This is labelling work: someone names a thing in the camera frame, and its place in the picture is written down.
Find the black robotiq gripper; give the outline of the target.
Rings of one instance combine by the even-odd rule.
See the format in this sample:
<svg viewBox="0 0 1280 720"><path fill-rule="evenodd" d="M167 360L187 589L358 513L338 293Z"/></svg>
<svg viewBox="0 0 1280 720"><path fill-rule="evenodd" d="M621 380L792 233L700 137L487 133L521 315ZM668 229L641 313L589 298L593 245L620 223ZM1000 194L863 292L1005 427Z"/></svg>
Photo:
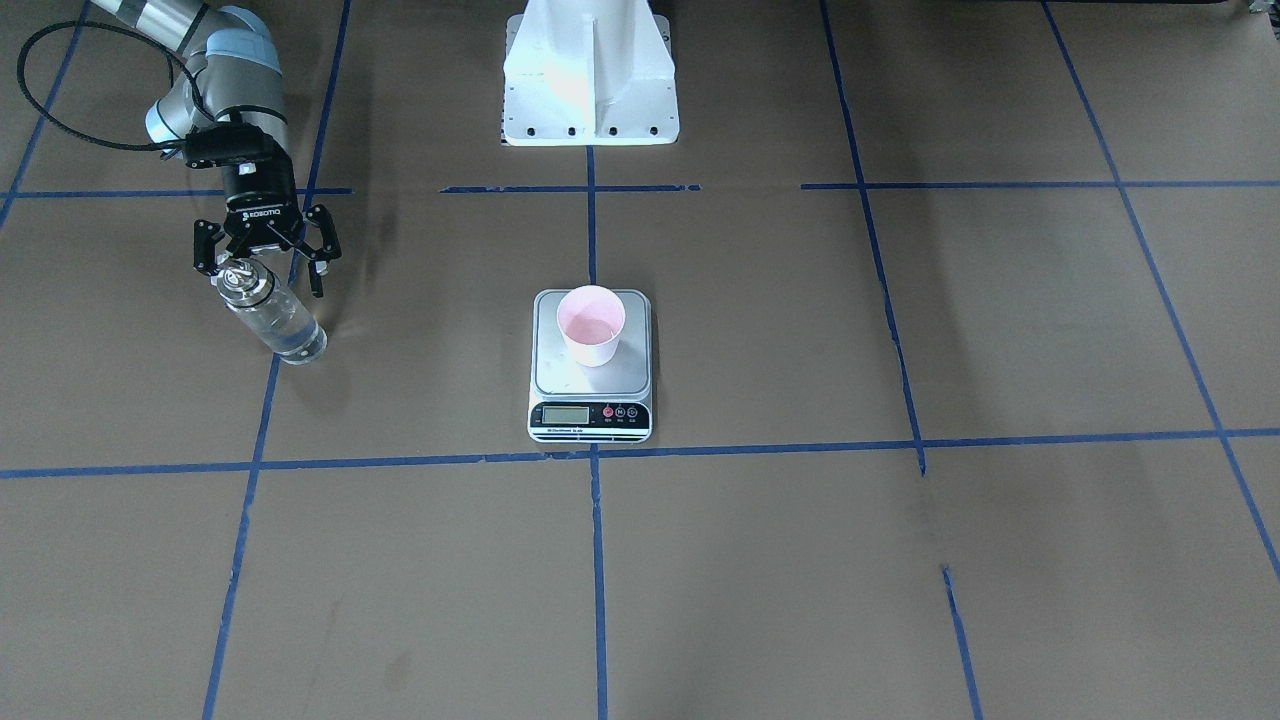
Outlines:
<svg viewBox="0 0 1280 720"><path fill-rule="evenodd" d="M223 163L221 173L227 215L218 224L193 223L193 268L209 278L216 277L232 256L250 256L266 249L297 249L305 222L320 234L320 245L300 246L307 260L310 293L324 297L323 278L328 265L342 256L337 225L329 210L316 204L300 210L291 160ZM225 243L224 250L219 247Z"/></svg>

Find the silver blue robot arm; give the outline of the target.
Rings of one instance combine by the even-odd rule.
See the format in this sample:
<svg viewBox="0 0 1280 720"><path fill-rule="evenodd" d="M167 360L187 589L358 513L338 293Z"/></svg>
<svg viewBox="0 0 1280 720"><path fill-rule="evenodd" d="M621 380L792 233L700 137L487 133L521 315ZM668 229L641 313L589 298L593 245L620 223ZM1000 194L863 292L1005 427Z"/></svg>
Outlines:
<svg viewBox="0 0 1280 720"><path fill-rule="evenodd" d="M146 114L151 143L192 169L221 173L227 215L195 223L195 269L215 275L229 259L293 251L306 259L311 293L321 297L340 245L324 206L300 206L283 73L266 24L243 8L202 1L101 8L178 65L172 88Z"/></svg>

